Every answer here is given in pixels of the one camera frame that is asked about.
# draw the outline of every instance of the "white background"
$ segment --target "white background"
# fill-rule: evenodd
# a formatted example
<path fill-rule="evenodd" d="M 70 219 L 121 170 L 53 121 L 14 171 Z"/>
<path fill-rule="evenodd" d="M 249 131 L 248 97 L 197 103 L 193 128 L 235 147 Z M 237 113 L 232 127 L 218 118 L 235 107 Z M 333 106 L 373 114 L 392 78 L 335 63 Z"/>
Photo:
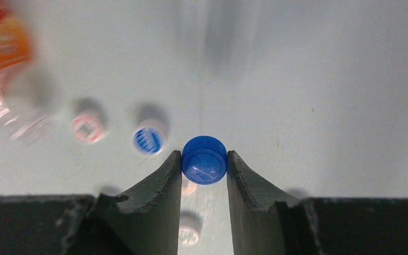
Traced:
<path fill-rule="evenodd" d="M 0 194 L 118 193 L 205 134 L 283 190 L 408 197 L 408 1 L 10 3 L 58 107 L 56 126 L 29 147 L 0 130 Z M 69 130 L 80 97 L 109 119 L 93 146 Z M 131 148 L 144 103 L 171 123 L 154 158 Z M 179 254 L 233 254 L 225 178 L 182 207 L 203 230 Z"/>

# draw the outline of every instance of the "red and white bottle cap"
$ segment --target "red and white bottle cap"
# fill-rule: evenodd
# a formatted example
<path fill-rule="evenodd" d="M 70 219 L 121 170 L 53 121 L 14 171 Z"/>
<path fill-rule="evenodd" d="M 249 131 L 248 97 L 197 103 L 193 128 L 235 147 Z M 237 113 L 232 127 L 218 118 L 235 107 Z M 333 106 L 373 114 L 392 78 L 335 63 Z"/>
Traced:
<path fill-rule="evenodd" d="M 94 110 L 85 110 L 76 116 L 71 123 L 74 137 L 87 145 L 100 141 L 106 134 L 107 128 Z"/>

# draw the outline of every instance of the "blue bottle cap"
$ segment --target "blue bottle cap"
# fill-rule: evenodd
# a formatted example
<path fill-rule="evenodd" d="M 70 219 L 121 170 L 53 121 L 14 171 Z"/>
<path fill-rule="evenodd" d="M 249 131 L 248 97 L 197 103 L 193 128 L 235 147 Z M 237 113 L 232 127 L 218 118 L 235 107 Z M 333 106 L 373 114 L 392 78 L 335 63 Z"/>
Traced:
<path fill-rule="evenodd" d="M 190 181 L 208 185 L 226 174 L 227 151 L 218 139 L 200 136 L 191 139 L 182 151 L 182 172 Z"/>

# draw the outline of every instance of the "white surface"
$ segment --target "white surface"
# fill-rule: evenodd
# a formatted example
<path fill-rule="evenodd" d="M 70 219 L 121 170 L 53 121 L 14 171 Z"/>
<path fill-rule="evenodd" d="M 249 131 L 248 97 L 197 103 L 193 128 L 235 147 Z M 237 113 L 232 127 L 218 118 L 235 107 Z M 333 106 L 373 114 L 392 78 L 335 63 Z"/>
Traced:
<path fill-rule="evenodd" d="M 284 190 L 408 196 L 408 1 L 11 2 L 64 111 L 29 148 L 0 131 L 0 194 L 122 191 L 205 134 Z M 93 146 L 68 127 L 84 96 L 109 118 Z M 131 148 L 144 102 L 163 106 L 172 130 L 147 159 Z M 233 253 L 225 178 L 182 207 L 204 226 L 179 254 Z"/>

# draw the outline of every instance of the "bottle cap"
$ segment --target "bottle cap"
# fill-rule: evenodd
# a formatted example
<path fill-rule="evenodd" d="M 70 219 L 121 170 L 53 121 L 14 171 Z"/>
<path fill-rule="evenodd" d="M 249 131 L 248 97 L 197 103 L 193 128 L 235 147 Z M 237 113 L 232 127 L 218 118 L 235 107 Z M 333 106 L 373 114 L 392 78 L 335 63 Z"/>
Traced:
<path fill-rule="evenodd" d="M 85 110 L 73 119 L 72 132 L 80 142 L 92 145 L 106 135 L 106 129 L 99 114 L 94 110 Z"/>
<path fill-rule="evenodd" d="M 182 172 L 192 182 L 208 185 L 226 174 L 227 151 L 216 138 L 200 136 L 191 139 L 182 151 Z"/>
<path fill-rule="evenodd" d="M 201 235 L 202 222 L 200 217 L 191 211 L 182 211 L 179 215 L 179 243 L 191 247 L 198 243 Z"/>
<path fill-rule="evenodd" d="M 137 152 L 144 156 L 159 154 L 168 139 L 168 131 L 161 121 L 149 118 L 144 120 L 135 130 L 133 145 Z"/>
<path fill-rule="evenodd" d="M 181 194 L 182 195 L 190 195 L 196 190 L 196 183 L 191 182 L 189 179 L 185 177 L 184 174 L 182 174 L 182 188 L 181 188 Z"/>

